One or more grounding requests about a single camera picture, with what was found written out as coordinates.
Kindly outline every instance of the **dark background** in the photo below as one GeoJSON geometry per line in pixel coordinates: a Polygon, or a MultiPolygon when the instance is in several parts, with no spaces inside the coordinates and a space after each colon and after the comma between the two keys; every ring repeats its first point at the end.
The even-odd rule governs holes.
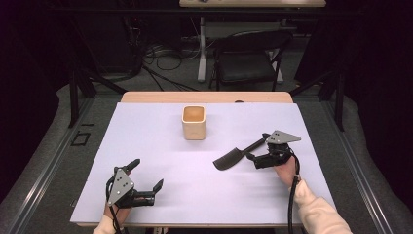
{"type": "MultiPolygon", "coordinates": [[[[107,8],[116,6],[116,2],[109,0],[54,2],[79,7],[97,3],[107,8]]],[[[1,4],[0,197],[3,200],[52,123],[58,107],[56,91],[68,84],[73,60],[100,72],[129,72],[139,64],[133,60],[133,50],[126,43],[128,33],[119,18],[81,16],[62,23],[60,18],[45,14],[36,1],[1,4]],[[87,38],[80,36],[76,28],[87,38]]],[[[154,8],[178,7],[178,1],[153,0],[140,4],[140,7],[145,4],[154,8]]],[[[401,0],[327,1],[329,9],[369,7],[365,18],[356,23],[320,20],[296,74],[298,81],[309,82],[336,64],[351,38],[359,39],[357,53],[348,61],[345,93],[359,107],[373,161],[411,211],[412,5],[401,0]]],[[[179,47],[180,36],[191,34],[188,19],[149,18],[146,22],[150,38],[171,47],[179,47]]]]}

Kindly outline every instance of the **person's arm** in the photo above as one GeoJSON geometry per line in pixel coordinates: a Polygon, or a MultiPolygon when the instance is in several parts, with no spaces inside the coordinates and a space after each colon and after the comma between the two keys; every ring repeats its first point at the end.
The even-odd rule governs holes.
{"type": "MultiPolygon", "coordinates": [[[[274,169],[282,182],[291,188],[295,176],[295,159],[291,157],[286,164],[274,169]]],[[[347,222],[323,198],[316,197],[304,179],[295,188],[294,201],[299,207],[301,221],[310,234],[352,233],[347,222]]]]}
{"type": "MultiPolygon", "coordinates": [[[[127,219],[131,209],[120,209],[116,206],[113,206],[113,209],[116,213],[116,218],[119,225],[122,227],[125,220],[127,219]]],[[[99,226],[94,230],[94,234],[114,234],[116,230],[113,223],[113,215],[110,213],[109,207],[105,204],[104,212],[102,219],[100,220],[99,226]]]]}

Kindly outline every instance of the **chair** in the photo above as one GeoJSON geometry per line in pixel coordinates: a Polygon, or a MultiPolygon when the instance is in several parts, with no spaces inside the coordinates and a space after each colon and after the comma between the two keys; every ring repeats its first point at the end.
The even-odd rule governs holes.
{"type": "Polygon", "coordinates": [[[216,81],[217,91],[220,84],[240,85],[272,81],[274,91],[282,52],[291,40],[292,34],[287,31],[243,32],[223,39],[213,52],[215,64],[209,88],[213,81],[216,81]],[[274,62],[277,63],[276,69],[273,67],[274,62]]]}

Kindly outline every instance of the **white tabletop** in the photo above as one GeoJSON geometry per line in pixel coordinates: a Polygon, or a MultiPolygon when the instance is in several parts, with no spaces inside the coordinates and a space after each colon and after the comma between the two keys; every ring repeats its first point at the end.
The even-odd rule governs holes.
{"type": "Polygon", "coordinates": [[[179,0],[181,7],[324,7],[324,0],[179,0]]]}
{"type": "MultiPolygon", "coordinates": [[[[218,171],[212,162],[280,130],[302,138],[291,142],[301,176],[334,206],[304,121],[293,103],[198,103],[206,108],[206,139],[185,140],[181,113],[188,103],[118,103],[91,173],[70,219],[97,225],[104,188],[115,166],[140,159],[130,175],[135,189],[152,190],[164,179],[155,206],[134,208],[134,226],[280,226],[287,225],[288,190],[273,169],[256,170],[243,158],[218,171]]],[[[266,145],[252,152],[268,153],[266,145]]],[[[301,223],[296,206],[293,222],[301,223]]]]}

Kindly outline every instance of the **table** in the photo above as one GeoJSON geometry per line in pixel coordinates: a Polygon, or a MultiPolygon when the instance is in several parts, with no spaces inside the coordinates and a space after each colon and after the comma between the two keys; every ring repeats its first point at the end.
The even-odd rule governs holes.
{"type": "MultiPolygon", "coordinates": [[[[180,0],[181,7],[188,8],[319,8],[325,6],[324,0],[180,0]]],[[[207,51],[206,51],[206,34],[205,18],[201,17],[200,22],[200,67],[198,71],[198,81],[204,82],[206,79],[207,69],[207,51]]],[[[278,74],[278,82],[282,82],[282,76],[278,74]]]]}
{"type": "MultiPolygon", "coordinates": [[[[140,158],[131,174],[135,189],[151,190],[162,178],[164,187],[155,206],[134,208],[126,225],[286,226],[289,193],[273,169],[257,171],[246,158],[226,171],[212,164],[234,147],[257,141],[273,123],[279,130],[302,137],[290,144],[299,155],[301,175],[317,194],[334,204],[301,114],[288,93],[128,92],[118,103],[71,222],[97,225],[103,187],[113,167],[140,158]],[[205,140],[185,140],[181,135],[182,107],[193,103],[206,107],[205,140]]],[[[252,153],[264,154],[266,146],[252,153]]],[[[296,207],[293,214],[294,225],[301,225],[296,207]]]]}

